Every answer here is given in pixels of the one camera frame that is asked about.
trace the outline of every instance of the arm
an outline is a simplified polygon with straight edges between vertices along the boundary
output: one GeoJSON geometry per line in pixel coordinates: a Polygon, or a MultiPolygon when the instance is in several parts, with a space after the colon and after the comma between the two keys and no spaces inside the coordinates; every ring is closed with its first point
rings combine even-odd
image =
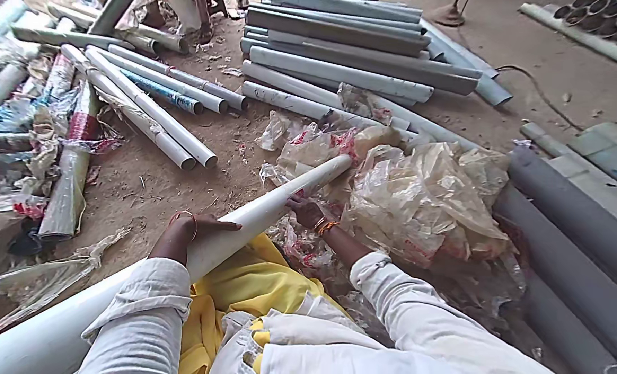
{"type": "MultiPolygon", "coordinates": [[[[321,218],[320,208],[308,200],[293,198],[288,206],[306,227],[321,218]]],[[[371,251],[337,226],[322,238],[351,268],[350,282],[373,304],[397,349],[447,361],[463,373],[550,373],[447,305],[433,286],[408,276],[386,254],[371,251]]]]}
{"type": "Polygon", "coordinates": [[[82,333],[92,347],[80,373],[176,373],[181,326],[191,303],[188,244],[202,232],[240,227],[213,216],[172,222],[107,309],[82,333]]]}

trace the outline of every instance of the white sleeve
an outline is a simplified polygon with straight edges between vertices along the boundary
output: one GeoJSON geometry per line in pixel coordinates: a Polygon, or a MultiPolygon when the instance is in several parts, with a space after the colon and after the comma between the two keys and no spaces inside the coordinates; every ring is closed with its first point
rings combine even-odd
{"type": "Polygon", "coordinates": [[[173,259],[145,260],[82,333],[92,346],[79,373],[176,373],[190,282],[173,259]]]}
{"type": "Polygon", "coordinates": [[[350,281],[402,351],[429,355],[463,373],[551,373],[447,305],[433,286],[405,274],[384,253],[359,259],[350,281]]]}

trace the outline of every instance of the person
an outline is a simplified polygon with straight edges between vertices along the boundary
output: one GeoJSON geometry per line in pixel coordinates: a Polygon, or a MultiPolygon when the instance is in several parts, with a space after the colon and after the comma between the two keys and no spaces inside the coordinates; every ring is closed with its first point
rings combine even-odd
{"type": "Polygon", "coordinates": [[[359,243],[315,202],[292,197],[287,205],[350,270],[395,349],[367,336],[320,282],[291,270],[264,234],[190,285],[188,244],[241,227],[190,215],[171,221],[84,331],[92,346],[79,373],[551,373],[359,243]]]}

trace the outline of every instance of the hand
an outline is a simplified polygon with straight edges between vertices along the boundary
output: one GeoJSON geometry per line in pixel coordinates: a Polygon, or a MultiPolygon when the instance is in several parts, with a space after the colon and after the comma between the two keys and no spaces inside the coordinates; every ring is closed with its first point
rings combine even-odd
{"type": "Polygon", "coordinates": [[[320,206],[306,198],[293,195],[285,205],[289,206],[297,215],[297,222],[311,230],[324,217],[320,206]]]}

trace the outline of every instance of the cable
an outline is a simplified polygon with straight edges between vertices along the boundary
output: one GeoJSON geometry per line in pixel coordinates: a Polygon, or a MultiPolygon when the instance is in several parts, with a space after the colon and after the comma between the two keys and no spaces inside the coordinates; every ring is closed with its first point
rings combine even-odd
{"type": "Polygon", "coordinates": [[[515,65],[504,65],[504,66],[500,66],[499,68],[496,68],[496,71],[509,71],[509,70],[515,70],[515,71],[523,73],[523,75],[529,78],[529,80],[532,82],[532,85],[535,86],[535,90],[539,94],[539,97],[542,98],[542,101],[544,101],[544,103],[546,103],[546,105],[548,105],[549,108],[553,109],[553,111],[557,113],[571,127],[579,131],[584,130],[581,126],[574,123],[574,121],[570,120],[570,118],[567,115],[565,115],[560,109],[558,109],[555,105],[553,105],[553,103],[548,99],[548,97],[546,97],[544,91],[539,87],[539,83],[537,82],[535,77],[531,73],[529,73],[527,70],[520,68],[518,66],[515,66],[515,65]]]}

